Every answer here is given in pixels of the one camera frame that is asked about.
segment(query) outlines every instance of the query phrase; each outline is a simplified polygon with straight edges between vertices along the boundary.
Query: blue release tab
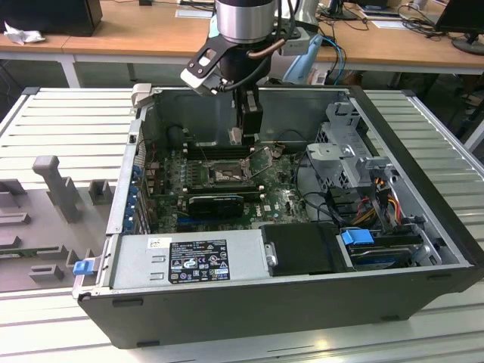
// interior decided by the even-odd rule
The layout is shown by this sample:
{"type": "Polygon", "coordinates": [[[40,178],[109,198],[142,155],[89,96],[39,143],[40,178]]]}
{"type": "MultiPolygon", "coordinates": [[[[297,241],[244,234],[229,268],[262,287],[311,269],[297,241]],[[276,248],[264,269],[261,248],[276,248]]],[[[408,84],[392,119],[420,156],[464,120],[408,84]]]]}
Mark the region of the blue release tab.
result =
{"type": "Polygon", "coordinates": [[[374,244],[375,241],[368,229],[347,229],[341,234],[345,246],[349,244],[374,244]]]}
{"type": "Polygon", "coordinates": [[[73,273],[77,275],[93,275],[94,261],[78,261],[74,264],[73,273]]]}

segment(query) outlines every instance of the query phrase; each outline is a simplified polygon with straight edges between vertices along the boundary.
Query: copper tube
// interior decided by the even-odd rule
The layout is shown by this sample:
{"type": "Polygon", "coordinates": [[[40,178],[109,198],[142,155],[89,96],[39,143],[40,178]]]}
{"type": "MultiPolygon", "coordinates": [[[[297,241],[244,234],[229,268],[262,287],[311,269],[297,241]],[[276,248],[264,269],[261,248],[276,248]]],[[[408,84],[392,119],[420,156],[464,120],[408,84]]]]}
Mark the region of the copper tube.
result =
{"type": "Polygon", "coordinates": [[[284,44],[286,44],[286,41],[284,39],[279,39],[276,42],[272,43],[267,48],[262,49],[261,51],[248,51],[247,57],[249,57],[250,59],[260,59],[260,58],[266,57],[274,53],[275,51],[277,51],[284,44]]]}

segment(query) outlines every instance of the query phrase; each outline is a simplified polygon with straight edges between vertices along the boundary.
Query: desk leg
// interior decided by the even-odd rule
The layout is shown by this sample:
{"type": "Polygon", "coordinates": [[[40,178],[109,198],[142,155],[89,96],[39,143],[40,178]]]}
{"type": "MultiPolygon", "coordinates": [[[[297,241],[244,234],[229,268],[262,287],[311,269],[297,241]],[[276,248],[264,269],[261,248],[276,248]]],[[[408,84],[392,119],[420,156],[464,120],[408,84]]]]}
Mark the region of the desk leg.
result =
{"type": "Polygon", "coordinates": [[[81,84],[77,78],[76,68],[74,68],[74,62],[74,57],[70,54],[65,54],[65,56],[59,60],[59,63],[64,70],[64,75],[66,76],[69,87],[81,88],[81,84]]]}
{"type": "Polygon", "coordinates": [[[126,64],[128,66],[128,74],[129,74],[129,80],[131,82],[136,82],[138,81],[136,79],[136,72],[135,72],[135,65],[133,63],[127,63],[126,64]]]}

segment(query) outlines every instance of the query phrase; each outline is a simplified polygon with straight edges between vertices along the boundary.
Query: warning label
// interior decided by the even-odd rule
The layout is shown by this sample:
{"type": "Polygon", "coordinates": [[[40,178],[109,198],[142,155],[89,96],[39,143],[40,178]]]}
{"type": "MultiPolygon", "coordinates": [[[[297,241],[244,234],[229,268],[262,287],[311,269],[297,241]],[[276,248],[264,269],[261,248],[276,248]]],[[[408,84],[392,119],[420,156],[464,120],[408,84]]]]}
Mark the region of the warning label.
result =
{"type": "Polygon", "coordinates": [[[172,284],[230,280],[227,241],[171,243],[168,276],[172,284]]]}

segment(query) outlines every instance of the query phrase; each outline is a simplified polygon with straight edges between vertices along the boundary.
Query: metal bracket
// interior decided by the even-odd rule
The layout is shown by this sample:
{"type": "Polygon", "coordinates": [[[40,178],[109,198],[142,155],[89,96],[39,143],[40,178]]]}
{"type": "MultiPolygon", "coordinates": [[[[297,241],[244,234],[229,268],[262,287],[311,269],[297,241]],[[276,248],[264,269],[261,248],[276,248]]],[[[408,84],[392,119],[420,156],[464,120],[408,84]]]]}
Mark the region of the metal bracket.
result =
{"type": "Polygon", "coordinates": [[[340,125],[356,127],[360,120],[360,114],[351,103],[335,102],[330,104],[326,109],[326,115],[331,122],[337,122],[340,125]]]}
{"type": "Polygon", "coordinates": [[[227,53],[229,49],[237,46],[238,44],[229,42],[220,35],[208,38],[203,47],[188,62],[188,72],[199,79],[205,78],[220,59],[222,59],[225,53],[227,53]],[[210,55],[212,58],[209,59],[208,57],[211,51],[213,51],[213,54],[210,55]],[[200,62],[201,59],[207,59],[208,63],[206,61],[200,62]]]}

